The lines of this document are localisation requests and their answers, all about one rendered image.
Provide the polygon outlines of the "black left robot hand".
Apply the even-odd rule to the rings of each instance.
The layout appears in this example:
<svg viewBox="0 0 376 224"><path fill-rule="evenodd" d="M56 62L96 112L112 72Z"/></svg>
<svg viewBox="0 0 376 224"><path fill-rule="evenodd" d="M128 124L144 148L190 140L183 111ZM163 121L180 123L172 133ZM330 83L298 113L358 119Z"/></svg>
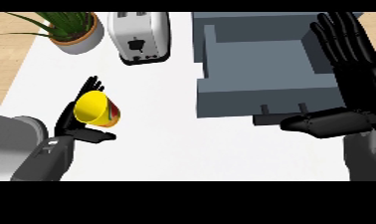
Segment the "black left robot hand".
<svg viewBox="0 0 376 224"><path fill-rule="evenodd" d="M109 133L103 132L97 129L87 128L85 124L79 122L74 116L74 107L79 97L90 91L102 91L104 86L99 81L99 77L93 76L87 78L84 85L79 89L75 99L68 103L59 119L54 125L54 135L71 136L75 140L88 142L88 143L100 143L106 140L115 140L116 136Z"/></svg>

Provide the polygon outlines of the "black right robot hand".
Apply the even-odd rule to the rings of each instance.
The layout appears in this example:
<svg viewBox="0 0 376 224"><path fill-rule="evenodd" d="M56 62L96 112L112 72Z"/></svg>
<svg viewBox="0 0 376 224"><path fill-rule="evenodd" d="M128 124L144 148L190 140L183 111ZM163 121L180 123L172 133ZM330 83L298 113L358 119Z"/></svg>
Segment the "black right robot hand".
<svg viewBox="0 0 376 224"><path fill-rule="evenodd" d="M308 112L280 129L317 138L367 132L376 127L376 49L352 12L327 12L309 24L329 60L343 108Z"/></svg>

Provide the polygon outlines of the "yellow cup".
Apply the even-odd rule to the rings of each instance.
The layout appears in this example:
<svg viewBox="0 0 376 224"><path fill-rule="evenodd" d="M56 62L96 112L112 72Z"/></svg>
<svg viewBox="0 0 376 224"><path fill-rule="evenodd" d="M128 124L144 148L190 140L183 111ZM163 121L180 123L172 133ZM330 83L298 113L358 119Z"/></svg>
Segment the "yellow cup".
<svg viewBox="0 0 376 224"><path fill-rule="evenodd" d="M74 116L85 124L112 127L121 119L121 111L103 92L88 91L76 100Z"/></svg>

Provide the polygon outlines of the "grey open drawer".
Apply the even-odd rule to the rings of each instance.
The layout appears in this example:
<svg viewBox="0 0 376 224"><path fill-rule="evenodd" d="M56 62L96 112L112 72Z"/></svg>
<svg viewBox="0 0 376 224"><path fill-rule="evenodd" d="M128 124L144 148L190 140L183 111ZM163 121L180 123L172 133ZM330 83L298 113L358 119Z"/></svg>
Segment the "grey open drawer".
<svg viewBox="0 0 376 224"><path fill-rule="evenodd" d="M343 105L335 77L318 74L302 43L222 43L212 25L203 27L203 77L196 81L196 115L243 116L312 112Z"/></svg>

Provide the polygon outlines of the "grey cabinet body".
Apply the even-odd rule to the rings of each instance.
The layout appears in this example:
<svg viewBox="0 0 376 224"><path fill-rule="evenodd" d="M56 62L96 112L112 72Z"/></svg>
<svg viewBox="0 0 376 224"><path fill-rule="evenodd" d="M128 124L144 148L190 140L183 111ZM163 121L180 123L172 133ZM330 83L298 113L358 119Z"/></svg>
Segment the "grey cabinet body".
<svg viewBox="0 0 376 224"><path fill-rule="evenodd" d="M193 61L202 62L203 27L221 43L301 40L317 12L191 12Z"/></svg>

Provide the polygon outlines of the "green potted plant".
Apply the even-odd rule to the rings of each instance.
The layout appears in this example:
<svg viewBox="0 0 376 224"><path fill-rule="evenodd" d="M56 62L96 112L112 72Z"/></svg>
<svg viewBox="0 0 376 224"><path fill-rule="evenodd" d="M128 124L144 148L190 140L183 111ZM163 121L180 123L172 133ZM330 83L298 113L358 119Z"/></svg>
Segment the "green potted plant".
<svg viewBox="0 0 376 224"><path fill-rule="evenodd" d="M103 40L104 26L94 12L37 12L48 22L47 25L12 12L9 15L38 26L46 34L35 33L35 36L48 38L54 46L69 55L90 52Z"/></svg>

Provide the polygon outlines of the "white toaster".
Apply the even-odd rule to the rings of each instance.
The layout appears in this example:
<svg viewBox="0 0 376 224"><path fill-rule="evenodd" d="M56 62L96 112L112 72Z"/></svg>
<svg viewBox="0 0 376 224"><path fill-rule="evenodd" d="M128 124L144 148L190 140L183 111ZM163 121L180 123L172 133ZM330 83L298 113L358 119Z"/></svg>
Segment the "white toaster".
<svg viewBox="0 0 376 224"><path fill-rule="evenodd" d="M168 12L110 12L107 29L125 65L163 62L171 56Z"/></svg>

